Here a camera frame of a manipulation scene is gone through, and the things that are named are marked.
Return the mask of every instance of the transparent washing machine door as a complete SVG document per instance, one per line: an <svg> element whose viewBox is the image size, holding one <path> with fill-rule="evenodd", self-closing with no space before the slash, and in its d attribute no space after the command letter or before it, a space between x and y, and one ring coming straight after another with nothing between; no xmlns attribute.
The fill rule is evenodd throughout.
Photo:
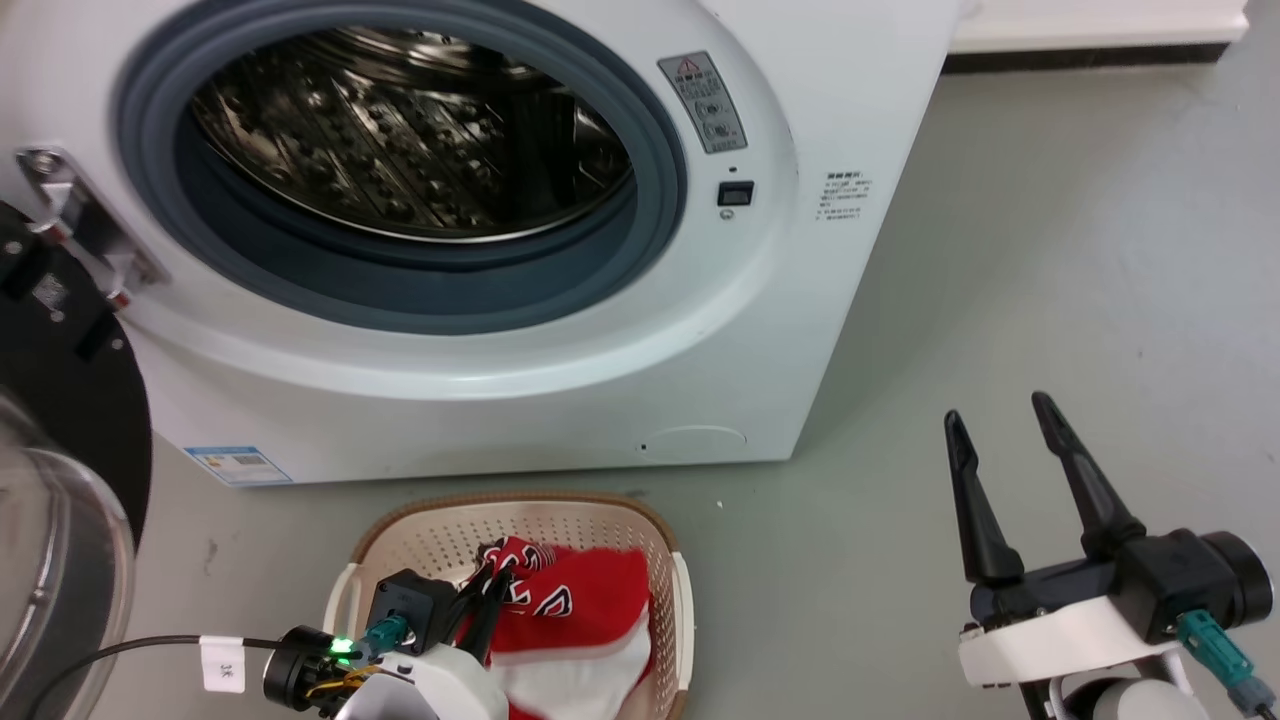
<svg viewBox="0 0 1280 720"><path fill-rule="evenodd" d="M41 447L44 439L5 404L0 716L24 717L33 694L56 673L124 634L133 538L111 488L87 465ZM86 717L110 670L109 659L65 680L40 717Z"/></svg>
<svg viewBox="0 0 1280 720"><path fill-rule="evenodd" d="M0 717L124 634L151 483L146 392L113 307L63 243L0 205ZM40 720L86 717L111 661Z"/></svg>

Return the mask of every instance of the black cable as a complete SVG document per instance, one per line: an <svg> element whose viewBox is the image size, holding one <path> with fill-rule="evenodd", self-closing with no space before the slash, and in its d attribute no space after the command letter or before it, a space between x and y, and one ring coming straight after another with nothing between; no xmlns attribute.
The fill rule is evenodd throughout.
<svg viewBox="0 0 1280 720"><path fill-rule="evenodd" d="M81 670L88 667L90 665L97 662L99 660L102 660L104 657L110 657L113 655L119 655L124 651L137 650L140 647L152 647L160 644L200 644L200 637L201 635L152 635L150 638L138 638L136 641L127 641L123 643L108 646L97 652L86 655L84 657L77 660L76 662L72 662L61 673L58 673L56 675L52 676L51 680L45 683L45 687L41 688L40 692L36 693L35 700L31 701L31 707L27 708L26 720L36 720L36 714L40 712L40 706L44 705L45 700L49 697L49 693L54 692L54 688L61 684L63 680L70 678L76 673L79 673ZM364 655L360 651L329 652L329 648L321 648L316 646L284 643L279 641L262 641L257 638L243 638L243 642L241 644L243 644L244 647L256 647L260 650L289 650L293 652L302 652L306 655L328 655L330 657L351 659L351 660L362 657Z"/></svg>
<svg viewBox="0 0 1280 720"><path fill-rule="evenodd" d="M513 578L511 568L503 568L498 571L498 577L493 579L493 584L484 593L480 607L476 609L471 626L467 628L462 639L453 646L471 653L471 657L475 657L481 667L485 664L485 657L489 656L489 644L493 642L493 633L498 628L498 618L502 614L502 603Z"/></svg>
<svg viewBox="0 0 1280 720"><path fill-rule="evenodd" d="M453 642L454 637L458 634L458 628L462 626L462 620L471 612L472 607L484 600L480 589L484 587L484 582L493 577L493 562L485 562L466 585L458 591L458 596L453 598L453 605L449 606L449 614L444 620L444 637L440 639L442 643L449 644Z"/></svg>

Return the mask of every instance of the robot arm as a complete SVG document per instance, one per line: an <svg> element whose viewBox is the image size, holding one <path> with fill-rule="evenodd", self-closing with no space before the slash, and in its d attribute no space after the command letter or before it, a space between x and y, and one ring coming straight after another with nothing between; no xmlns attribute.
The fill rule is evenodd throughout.
<svg viewBox="0 0 1280 720"><path fill-rule="evenodd" d="M978 454L964 421L948 413L960 547L965 578L974 584L974 623L960 634L969 683L1016 684L1033 720L1199 720L1207 716L1183 671L1183 646L1213 670L1245 717L1270 716L1275 697L1222 633L1271 614L1262 561L1226 532L1148 536L1053 400L1038 392L1032 404L1046 445L1066 471L1085 557L1024 569L978 479ZM1093 680L1064 697L1064 679L1125 664L1142 678Z"/></svg>
<svg viewBox="0 0 1280 720"><path fill-rule="evenodd" d="M268 700L335 720L507 720L502 688L484 669L511 575L483 568L461 592L402 570L378 584L358 641L305 625L282 642L315 652L275 651L262 675ZM463 619L466 633L449 644ZM361 659L333 651L358 650Z"/></svg>

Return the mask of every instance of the plastic laundry basket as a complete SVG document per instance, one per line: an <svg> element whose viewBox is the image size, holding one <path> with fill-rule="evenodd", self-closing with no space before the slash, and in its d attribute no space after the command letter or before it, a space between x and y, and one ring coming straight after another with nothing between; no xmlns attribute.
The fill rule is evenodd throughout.
<svg viewBox="0 0 1280 720"><path fill-rule="evenodd" d="M671 528L627 497L602 493L495 493L415 502L383 516L351 553L325 607L324 630L358 637L378 580L408 568L462 583L476 550L503 536L586 550L639 547L649 561L649 702L630 703L621 720L677 720L694 669L694 594Z"/></svg>

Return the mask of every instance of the warning label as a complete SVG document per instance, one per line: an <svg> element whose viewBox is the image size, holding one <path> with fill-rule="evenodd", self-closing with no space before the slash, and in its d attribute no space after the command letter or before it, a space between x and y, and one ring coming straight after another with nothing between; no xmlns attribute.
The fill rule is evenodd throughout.
<svg viewBox="0 0 1280 720"><path fill-rule="evenodd" d="M292 483L283 470L256 447L184 447L192 460L229 486Z"/></svg>
<svg viewBox="0 0 1280 720"><path fill-rule="evenodd" d="M863 205L870 195L872 181L860 170L827 173L822 195L818 196L815 220L856 220L863 217Z"/></svg>
<svg viewBox="0 0 1280 720"><path fill-rule="evenodd" d="M746 147L746 135L742 132L737 108L733 106L710 55L690 53L658 60L658 67L680 95L680 101L703 141L703 150L723 152Z"/></svg>

